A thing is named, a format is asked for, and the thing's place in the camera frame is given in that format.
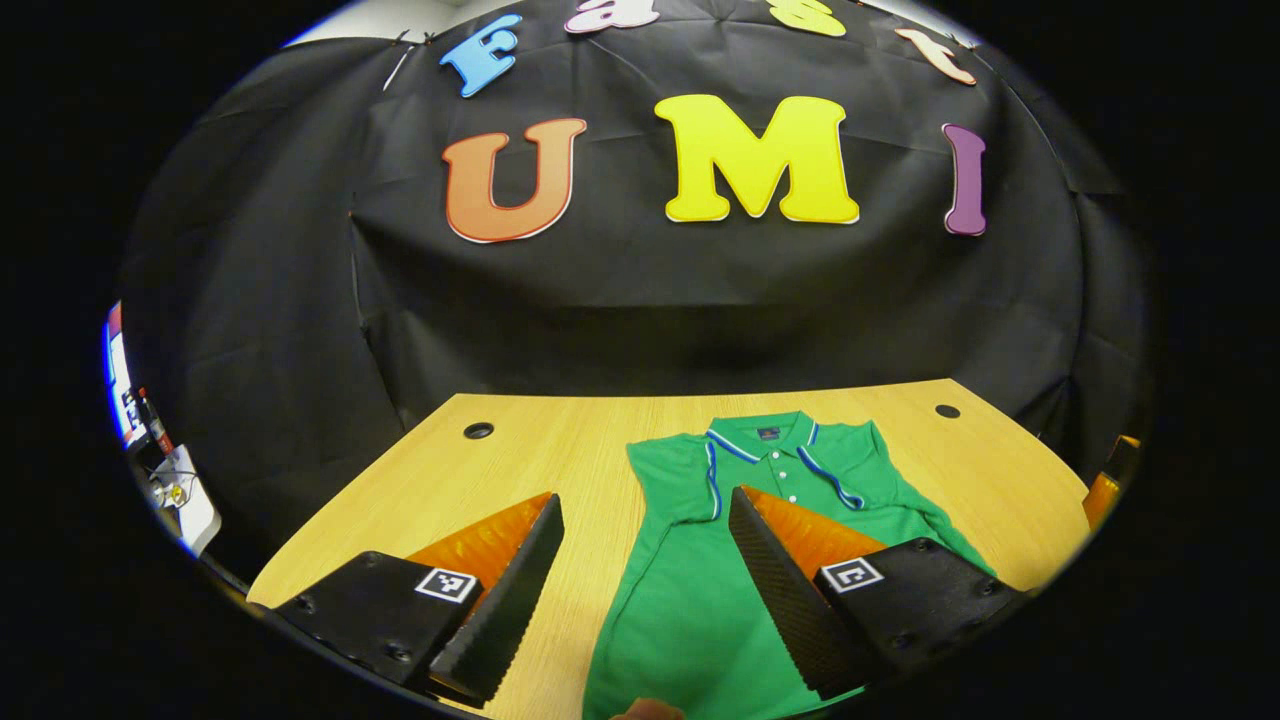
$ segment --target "blue letter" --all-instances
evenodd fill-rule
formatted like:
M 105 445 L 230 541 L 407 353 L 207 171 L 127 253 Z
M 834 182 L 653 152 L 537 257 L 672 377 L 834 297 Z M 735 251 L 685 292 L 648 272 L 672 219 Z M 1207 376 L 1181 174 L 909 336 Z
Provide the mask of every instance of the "blue letter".
M 471 97 L 480 88 L 493 82 L 493 78 L 511 69 L 515 58 L 498 58 L 498 50 L 513 50 L 516 33 L 503 29 L 520 22 L 520 15 L 503 15 L 485 26 L 484 29 L 462 41 L 440 58 L 440 64 L 452 63 L 462 76 L 462 96 Z

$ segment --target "green polo shirt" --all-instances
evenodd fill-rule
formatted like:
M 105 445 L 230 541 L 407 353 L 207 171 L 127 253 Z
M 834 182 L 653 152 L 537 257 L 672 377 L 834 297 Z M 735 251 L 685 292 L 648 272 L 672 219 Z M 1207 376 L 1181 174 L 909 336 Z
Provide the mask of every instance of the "green polo shirt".
M 773 719 L 826 705 L 791 664 L 730 536 L 737 486 L 886 544 L 932 538 L 995 574 L 893 469 L 874 423 L 717 418 L 703 434 L 631 443 L 627 454 L 646 510 L 591 656 L 584 720 L 607 720 L 637 697 L 675 705 L 689 720 Z

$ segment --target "shirt placket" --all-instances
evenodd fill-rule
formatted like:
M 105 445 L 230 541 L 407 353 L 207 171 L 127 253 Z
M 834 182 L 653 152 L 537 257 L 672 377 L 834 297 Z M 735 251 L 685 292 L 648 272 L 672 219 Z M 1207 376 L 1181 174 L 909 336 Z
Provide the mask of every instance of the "shirt placket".
M 771 450 L 764 455 L 764 462 L 768 465 L 773 488 L 777 491 L 774 495 L 788 502 L 796 502 L 797 469 L 795 460 L 786 452 Z

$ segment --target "finger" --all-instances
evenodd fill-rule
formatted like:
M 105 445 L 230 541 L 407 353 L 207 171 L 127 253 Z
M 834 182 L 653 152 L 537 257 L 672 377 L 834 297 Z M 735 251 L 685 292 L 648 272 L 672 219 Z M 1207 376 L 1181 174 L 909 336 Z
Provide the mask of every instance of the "finger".
M 685 720 L 685 714 L 660 700 L 641 697 L 631 703 L 622 717 L 623 720 Z

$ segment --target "letter m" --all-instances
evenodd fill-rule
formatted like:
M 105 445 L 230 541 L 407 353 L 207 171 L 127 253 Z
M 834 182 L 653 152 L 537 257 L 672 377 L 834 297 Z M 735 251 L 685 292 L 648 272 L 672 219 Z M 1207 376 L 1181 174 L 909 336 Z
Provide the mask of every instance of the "letter m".
M 678 190 L 667 202 L 675 222 L 713 222 L 728 217 L 728 200 L 716 192 L 719 168 L 733 195 L 753 218 L 769 206 L 782 170 L 791 169 L 791 190 L 778 209 L 805 223 L 858 222 L 840 154 L 845 109 L 820 97 L 787 97 L 778 104 L 763 137 L 714 95 L 680 95 L 658 102 L 654 114 L 676 132 Z

